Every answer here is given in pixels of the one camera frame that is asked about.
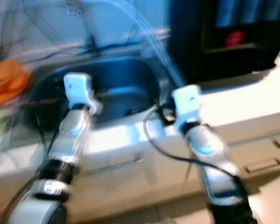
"kitchen sink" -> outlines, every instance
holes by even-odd
[[[28,101],[40,105],[25,109],[25,124],[36,128],[35,113],[41,127],[52,131],[68,111],[63,77],[68,72],[92,76],[95,96],[103,103],[102,112],[94,117],[100,128],[124,122],[143,120],[156,102],[170,96],[174,85],[157,61],[139,56],[105,57],[42,66],[33,73],[35,79],[28,91]]]

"black appliance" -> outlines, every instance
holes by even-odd
[[[280,51],[280,0],[171,0],[169,51],[189,83],[242,84]]]

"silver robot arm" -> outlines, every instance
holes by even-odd
[[[227,156],[228,144],[210,127],[201,124],[199,95],[200,89],[196,85],[188,85],[172,93],[177,115],[175,127],[185,138],[194,158],[230,174],[200,166],[209,210],[216,224],[256,224],[239,170]]]
[[[19,203],[9,224],[64,224],[70,184],[79,170],[84,144],[91,130],[91,116],[99,113],[101,103],[93,97],[91,78],[83,73],[64,76],[70,111],[59,126],[59,133],[30,188],[30,197]]]

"sink basin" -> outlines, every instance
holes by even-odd
[[[68,111],[63,76],[83,72],[92,76],[95,96],[103,103],[103,111],[94,118],[95,128],[125,120],[144,119],[143,113],[160,98],[169,97],[173,89],[165,70],[154,60],[137,56],[88,59],[72,63],[42,66],[34,71],[34,86],[28,100],[47,100],[37,107],[44,130],[53,130]],[[36,107],[26,109],[25,120],[36,127]]]

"orange object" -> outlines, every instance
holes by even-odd
[[[0,105],[22,93],[29,84],[29,74],[16,60],[0,62]]]

